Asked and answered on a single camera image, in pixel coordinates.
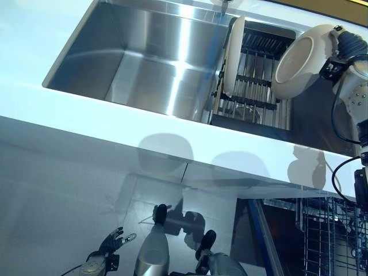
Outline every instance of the stainless steel sink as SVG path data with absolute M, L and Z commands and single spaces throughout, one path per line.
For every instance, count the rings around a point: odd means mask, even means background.
M 275 67 L 300 30 L 290 30 L 287 22 L 247 18 L 234 96 L 226 98 L 221 78 L 234 18 L 230 14 L 245 12 L 221 15 L 221 7 L 174 1 L 95 0 L 43 86 L 356 155 L 357 149 L 340 141 L 332 129 L 334 94 L 329 83 L 316 82 L 288 101 L 272 92 Z M 349 136 L 350 116 L 344 106 L 338 106 L 336 121 Z
M 108 2 L 92 4 L 43 85 L 201 121 L 231 17 L 163 1 Z

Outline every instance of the cable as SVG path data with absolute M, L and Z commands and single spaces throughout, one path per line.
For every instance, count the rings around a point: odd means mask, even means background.
M 368 54 L 362 54 L 362 55 L 356 55 L 356 56 L 352 56 L 351 58 L 349 58 L 347 60 L 347 65 L 350 66 L 350 65 L 353 65 L 354 62 L 359 62 L 359 61 L 368 61 Z
M 77 268 L 79 268 L 79 267 L 81 267 L 81 266 L 82 266 L 82 265 L 80 264 L 79 266 L 73 267 L 72 269 L 68 270 L 67 272 L 65 272 L 64 274 L 62 274 L 62 275 L 60 275 L 60 276 L 65 276 L 65 275 L 67 275 L 68 273 L 72 272 L 73 270 L 75 270 L 75 269 L 77 269 Z
M 335 170 L 334 170 L 334 171 L 333 171 L 333 173 L 332 173 L 332 185 L 333 185 L 333 188 L 334 188 L 334 189 L 335 189 L 335 191 L 339 194 L 339 196 L 341 196 L 344 200 L 346 200 L 347 202 L 352 203 L 352 204 L 355 204 L 355 202 L 353 202 L 353 201 L 349 200 L 347 197 L 345 197 L 345 195 L 343 195 L 343 194 L 341 193 L 341 191 L 339 191 L 339 190 L 338 190 L 338 188 L 336 187 L 335 177 L 336 177 L 336 173 L 337 173 L 337 171 L 338 171 L 338 170 L 340 170 L 340 168 L 341 168 L 342 166 L 344 166 L 345 164 L 347 164 L 347 163 L 349 163 L 349 162 L 351 162 L 351 161 L 354 161 L 354 160 L 356 160 L 356 159 L 359 159 L 359 158 L 360 158 L 360 156 L 356 156 L 356 157 L 353 157 L 353 158 L 350 158 L 350 159 L 348 159 L 348 160 L 344 161 L 343 163 L 341 163 L 340 165 L 338 165 L 338 166 L 337 166 L 337 168 L 335 168 Z
M 343 135 L 341 135 L 341 133 L 338 131 L 338 128 L 335 124 L 334 114 L 335 114 L 335 110 L 336 110 L 336 103 L 338 102 L 338 98 L 340 97 L 340 92 L 341 92 L 341 88 L 343 87 L 344 80 L 345 80 L 345 76 L 343 76 L 341 78 L 338 90 L 337 90 L 336 95 L 335 95 L 335 99 L 333 100 L 334 103 L 332 104 L 332 109 L 331 109 L 331 124 L 332 124 L 333 131 L 335 132 L 335 134 L 337 135 L 338 138 L 340 138 L 340 139 L 342 139 L 342 140 L 344 140 L 345 142 L 348 142 L 348 143 L 353 143 L 353 144 L 360 145 L 361 144 L 360 142 L 348 139 L 348 138 L 344 137 Z

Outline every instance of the white countertop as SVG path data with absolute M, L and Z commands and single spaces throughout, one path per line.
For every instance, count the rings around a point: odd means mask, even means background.
M 327 163 L 323 189 L 334 190 L 328 167 L 335 168 L 348 159 L 346 156 L 43 88 L 41 83 L 47 72 L 91 2 L 13 0 L 0 3 L 0 116 L 133 147 L 140 146 L 147 136 L 170 133 L 187 140 L 192 154 L 177 147 L 175 141 L 162 144 L 151 139 L 144 148 L 262 175 L 263 172 L 252 160 L 245 162 L 228 155 L 244 152 L 257 156 L 264 163 L 268 178 L 309 187 L 313 187 L 312 173 L 319 165 L 317 158 L 322 154 Z M 263 17 L 287 18 L 305 28 L 322 23 L 342 24 L 351 32 L 368 39 L 368 30 L 363 27 L 279 4 L 246 0 L 239 9 Z M 292 176 L 297 174 L 297 168 L 294 172 L 290 171 L 296 156 L 299 160 L 302 156 L 306 165 L 297 178 Z M 339 173 L 345 195 L 354 196 L 354 171 L 358 168 L 361 165 L 357 160 L 344 166 Z

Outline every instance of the metal rod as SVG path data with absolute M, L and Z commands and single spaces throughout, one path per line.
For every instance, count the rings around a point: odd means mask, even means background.
M 249 57 L 249 53 L 247 51 L 246 53 L 246 63 L 244 65 L 244 76 L 247 76 L 247 66 L 248 66 L 248 57 Z M 244 84 L 244 107 L 243 107 L 243 121 L 246 119 L 246 110 L 247 110 L 247 93 L 248 93 L 248 89 L 249 89 L 249 81 L 246 81 L 247 84 Z
M 257 52 L 255 53 L 255 56 L 254 56 L 254 69 L 253 69 L 253 78 L 255 78 L 255 67 L 257 65 Z M 252 94 L 253 94 L 253 88 L 254 88 L 254 82 L 252 82 Z M 257 96 L 257 88 L 258 88 L 258 83 L 256 83 L 255 85 L 255 92 L 254 92 L 254 100 L 256 101 L 256 96 Z M 252 122 L 254 122 L 254 119 L 255 119 L 255 112 L 256 112 L 256 103 L 254 102 L 254 106 L 253 106 L 253 118 L 252 118 Z
M 275 67 L 275 57 L 272 57 L 272 67 L 271 67 L 271 81 L 272 78 L 274 76 L 274 67 Z M 275 93 L 273 93 L 272 88 L 271 88 L 271 103 L 272 104 L 276 104 L 276 97 L 275 97 Z M 272 116 L 272 126 L 274 127 L 276 124 L 276 112 L 277 110 L 273 110 L 273 116 Z
M 319 208 L 321 210 L 321 198 L 319 198 Z M 322 225 L 321 225 L 321 220 L 319 220 L 319 257 L 318 257 L 318 275 L 321 275 L 321 250 L 322 250 L 322 243 L 321 243 L 321 236 L 322 236 L 322 233 L 321 233 L 321 228 L 322 228 Z
M 328 265 L 328 275 L 331 276 L 331 235 L 330 235 L 330 227 L 329 227 L 329 207 L 327 205 L 327 231 L 328 231 L 328 259 L 329 259 L 329 265 Z
M 262 66 L 262 82 L 264 81 L 265 79 L 265 64 L 266 64 L 266 54 L 263 55 L 263 66 Z M 266 86 L 266 92 L 264 90 L 264 86 L 263 84 L 261 85 L 261 97 L 263 96 L 264 94 L 264 106 L 263 106 L 263 114 L 262 114 L 262 122 L 263 124 L 266 124 L 266 119 L 265 119 L 265 116 L 266 116 L 266 102 L 267 102 L 267 86 Z
M 286 101 L 286 129 L 290 130 L 290 112 L 291 112 L 292 101 L 289 99 Z

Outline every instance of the dishwasher rack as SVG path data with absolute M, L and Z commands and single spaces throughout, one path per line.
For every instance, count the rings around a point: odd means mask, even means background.
M 263 200 L 268 206 L 295 212 L 301 233 L 302 276 L 367 276 L 368 214 L 339 198 Z
M 294 39 L 290 30 L 246 22 L 233 96 L 223 93 L 224 59 L 213 114 L 289 130 L 292 103 L 276 99 L 271 80 Z

